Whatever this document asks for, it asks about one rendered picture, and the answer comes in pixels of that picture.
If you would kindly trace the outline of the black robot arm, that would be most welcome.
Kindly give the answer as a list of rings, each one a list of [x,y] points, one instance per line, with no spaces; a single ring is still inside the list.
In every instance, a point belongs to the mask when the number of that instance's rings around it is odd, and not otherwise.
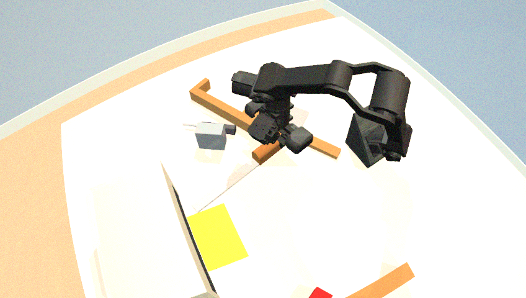
[[[352,76],[365,73],[377,75],[368,109],[349,92]],[[411,81],[395,68],[375,61],[351,64],[333,60],[294,68],[270,62],[263,64],[258,74],[237,71],[231,81],[233,94],[266,104],[273,111],[285,110],[297,94],[330,94],[343,99],[359,117],[384,125],[384,130],[378,125],[365,136],[374,158],[382,154],[387,161],[400,162],[401,156],[406,157],[413,131],[405,116]],[[259,110],[247,132],[263,145],[274,144],[282,123]]]

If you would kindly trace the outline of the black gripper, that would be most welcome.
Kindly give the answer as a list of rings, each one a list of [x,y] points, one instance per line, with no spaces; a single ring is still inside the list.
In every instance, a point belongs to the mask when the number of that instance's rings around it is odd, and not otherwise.
[[[282,123],[282,129],[279,131],[281,135],[277,139],[280,148],[286,145],[294,154],[299,154],[313,142],[314,134],[303,126],[298,127],[294,123],[290,123],[290,121],[293,120],[293,116],[290,115],[290,110],[294,108],[292,102],[290,102],[290,105],[283,111],[273,111],[269,109],[266,104],[249,101],[244,106],[244,113],[250,118],[254,118],[255,114],[260,111],[260,108],[264,109],[265,112],[275,120],[279,118]]]

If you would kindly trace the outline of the black-handled tool with grey metal rod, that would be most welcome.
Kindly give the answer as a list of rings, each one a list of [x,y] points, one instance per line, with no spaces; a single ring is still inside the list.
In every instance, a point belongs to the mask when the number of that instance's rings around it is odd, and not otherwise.
[[[184,126],[194,126],[194,127],[197,126],[196,124],[182,124],[182,125],[184,125]],[[225,126],[225,130],[226,130],[226,134],[235,135],[235,133],[236,133],[236,125],[224,124],[224,126]]]

